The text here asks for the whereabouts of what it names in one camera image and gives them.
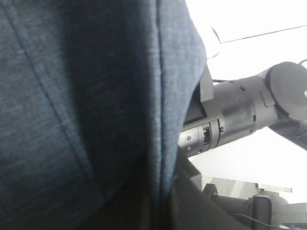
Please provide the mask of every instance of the round black cap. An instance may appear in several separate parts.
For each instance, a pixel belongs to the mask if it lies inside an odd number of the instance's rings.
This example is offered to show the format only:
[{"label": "round black cap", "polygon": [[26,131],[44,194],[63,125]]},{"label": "round black cap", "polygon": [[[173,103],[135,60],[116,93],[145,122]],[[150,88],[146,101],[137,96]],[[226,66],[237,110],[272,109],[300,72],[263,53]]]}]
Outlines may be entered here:
[{"label": "round black cap", "polygon": [[273,66],[266,82],[281,113],[295,120],[307,120],[307,69],[293,62]]}]

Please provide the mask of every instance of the blue denim fabric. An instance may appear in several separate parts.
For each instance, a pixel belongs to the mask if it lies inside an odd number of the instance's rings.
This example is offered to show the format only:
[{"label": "blue denim fabric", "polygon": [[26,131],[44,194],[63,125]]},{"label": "blue denim fabric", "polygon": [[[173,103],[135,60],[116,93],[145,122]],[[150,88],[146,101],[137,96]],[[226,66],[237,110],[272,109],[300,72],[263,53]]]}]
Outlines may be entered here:
[{"label": "blue denim fabric", "polygon": [[205,67],[184,0],[0,1],[0,226],[68,230],[148,154],[165,208]]}]

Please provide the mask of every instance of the black cable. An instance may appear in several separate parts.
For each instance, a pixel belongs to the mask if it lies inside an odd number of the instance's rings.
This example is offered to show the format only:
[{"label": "black cable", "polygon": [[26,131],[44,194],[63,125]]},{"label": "black cable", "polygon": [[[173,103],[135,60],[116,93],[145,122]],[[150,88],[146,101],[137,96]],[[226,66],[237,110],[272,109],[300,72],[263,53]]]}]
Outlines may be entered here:
[{"label": "black cable", "polygon": [[246,215],[243,215],[243,214],[234,214],[234,216],[245,217],[245,218],[250,219],[250,220],[252,220],[252,221],[254,221],[254,222],[256,222],[256,223],[258,223],[258,224],[260,224],[260,225],[262,225],[262,226],[265,226],[265,227],[268,227],[268,228],[271,228],[271,229],[276,229],[276,230],[289,230],[289,229],[280,228],[280,227],[275,227],[275,226],[272,226],[272,225],[269,225],[269,224],[262,223],[262,222],[259,221],[259,220],[256,220],[256,219],[254,219],[254,218],[252,218],[252,217],[249,217],[249,216],[246,216]]},{"label": "black cable", "polygon": [[305,59],[305,60],[302,60],[301,62],[299,62],[298,64],[299,65],[302,65],[305,61],[307,61],[307,59]]},{"label": "black cable", "polygon": [[225,82],[227,80],[213,80],[213,82],[217,82],[217,83],[222,83],[222,82]]}]

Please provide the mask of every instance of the dark fabric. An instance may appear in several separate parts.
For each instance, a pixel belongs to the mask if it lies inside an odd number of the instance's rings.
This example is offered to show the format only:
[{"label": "dark fabric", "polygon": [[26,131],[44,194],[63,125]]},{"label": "dark fabric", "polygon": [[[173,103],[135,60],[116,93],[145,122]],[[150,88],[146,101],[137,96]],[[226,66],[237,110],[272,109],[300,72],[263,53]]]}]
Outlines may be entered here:
[{"label": "dark fabric", "polygon": [[1,229],[74,228],[143,154],[159,227],[206,63],[185,1],[1,0],[0,31]]}]

